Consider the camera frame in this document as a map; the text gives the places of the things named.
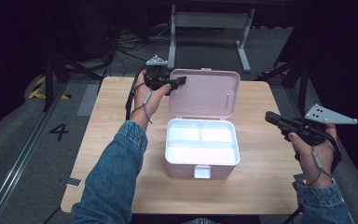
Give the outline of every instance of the dark background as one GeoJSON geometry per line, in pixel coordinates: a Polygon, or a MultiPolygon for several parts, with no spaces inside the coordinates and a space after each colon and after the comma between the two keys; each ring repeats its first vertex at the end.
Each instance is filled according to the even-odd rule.
{"type": "MultiPolygon", "coordinates": [[[[43,71],[46,42],[81,62],[106,53],[106,42],[100,38],[106,35],[100,29],[106,22],[101,10],[117,10],[111,20],[118,22],[115,27],[132,29],[140,36],[169,18],[169,13],[158,14],[169,11],[169,6],[97,2],[48,1],[42,6],[0,1],[0,120],[23,104],[25,88],[43,71]]],[[[254,26],[296,25],[278,61],[307,60],[310,80],[323,105],[358,119],[358,1],[316,2],[322,2],[323,9],[306,11],[300,21],[301,13],[293,10],[258,10],[254,26]]],[[[338,126],[338,132],[358,169],[358,124],[338,126]]]]}

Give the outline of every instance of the pink storage box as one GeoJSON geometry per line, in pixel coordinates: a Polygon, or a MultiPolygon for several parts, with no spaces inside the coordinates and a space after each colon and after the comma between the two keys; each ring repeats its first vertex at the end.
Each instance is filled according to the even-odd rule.
{"type": "Polygon", "coordinates": [[[176,69],[186,84],[171,92],[165,158],[170,177],[226,179],[240,162],[234,112],[241,81],[235,72],[176,69]]]}

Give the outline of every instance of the hand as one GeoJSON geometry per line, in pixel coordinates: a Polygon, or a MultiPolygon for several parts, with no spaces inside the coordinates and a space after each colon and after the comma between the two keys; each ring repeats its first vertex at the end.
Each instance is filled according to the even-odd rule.
{"type": "MultiPolygon", "coordinates": [[[[327,124],[326,130],[337,141],[337,131],[334,124],[327,124]]],[[[319,168],[316,165],[315,159],[312,156],[312,147],[305,143],[297,134],[289,133],[290,141],[293,147],[300,153],[300,163],[306,174],[306,184],[314,182],[320,173],[319,168]]],[[[322,144],[314,147],[315,151],[319,155],[319,159],[322,162],[323,169],[326,173],[331,175],[331,164],[334,158],[334,147],[328,140],[325,140],[322,144]]],[[[311,184],[313,187],[326,187],[332,185],[332,178],[330,175],[321,173],[319,179],[311,184]]]]}
{"type": "Polygon", "coordinates": [[[171,85],[167,84],[156,91],[152,91],[147,104],[144,105],[144,99],[151,90],[145,85],[145,70],[142,70],[135,83],[135,111],[131,113],[131,120],[139,124],[146,131],[150,118],[158,109],[159,102],[170,89],[171,85]]]}

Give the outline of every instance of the gray floor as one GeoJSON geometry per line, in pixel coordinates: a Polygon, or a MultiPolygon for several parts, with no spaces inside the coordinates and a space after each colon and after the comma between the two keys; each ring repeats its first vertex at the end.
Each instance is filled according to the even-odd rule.
{"type": "MultiPolygon", "coordinates": [[[[177,68],[232,70],[237,71],[242,80],[253,80],[260,72],[273,69],[272,65],[290,33],[291,29],[252,29],[245,46],[252,72],[244,73],[234,48],[234,42],[241,36],[240,32],[225,30],[211,35],[201,30],[184,30],[178,34],[175,65],[177,68]]],[[[159,42],[129,53],[143,59],[150,59],[156,54],[167,59],[167,38],[169,37],[165,35],[159,42]]],[[[122,61],[118,57],[114,59],[111,69],[107,69],[108,76],[133,76],[144,63],[119,52],[117,56],[122,61]]],[[[98,62],[93,60],[84,64],[98,62]]],[[[103,69],[96,71],[100,75],[102,72],[103,69]]],[[[42,116],[44,101],[28,99],[37,80],[38,77],[24,92],[26,103],[0,122],[0,188],[42,116]]],[[[288,98],[288,91],[280,84],[281,80],[281,77],[274,77],[268,83],[281,114],[287,117],[295,116],[296,111],[288,98]]],[[[65,90],[65,94],[71,94],[72,98],[59,100],[51,112],[40,138],[35,143],[33,154],[0,214],[0,223],[42,223],[60,206],[65,189],[60,181],[71,174],[90,118],[98,84],[98,81],[89,80],[83,75],[73,75],[65,90]],[[61,141],[58,141],[59,135],[49,131],[61,124],[66,125],[65,130],[69,133],[64,134],[61,141]]],[[[307,108],[316,103],[321,104],[310,83],[308,90],[307,108]]],[[[341,151],[343,161],[336,170],[335,179],[350,208],[354,223],[358,223],[358,172],[344,147],[341,147],[341,151]]],[[[261,216],[260,221],[262,224],[282,223],[286,218],[287,216],[261,216]]],[[[69,222],[71,217],[61,210],[49,221],[69,222]]]]}

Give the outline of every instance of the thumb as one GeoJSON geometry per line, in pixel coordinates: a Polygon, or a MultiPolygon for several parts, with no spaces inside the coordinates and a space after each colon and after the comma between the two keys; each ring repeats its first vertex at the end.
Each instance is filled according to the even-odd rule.
{"type": "Polygon", "coordinates": [[[289,139],[293,147],[298,150],[300,154],[310,153],[310,145],[305,143],[296,133],[289,133],[289,139]]]}
{"type": "Polygon", "coordinates": [[[165,94],[167,94],[171,89],[171,84],[166,84],[160,87],[158,90],[154,91],[159,97],[163,97],[165,94]]]}

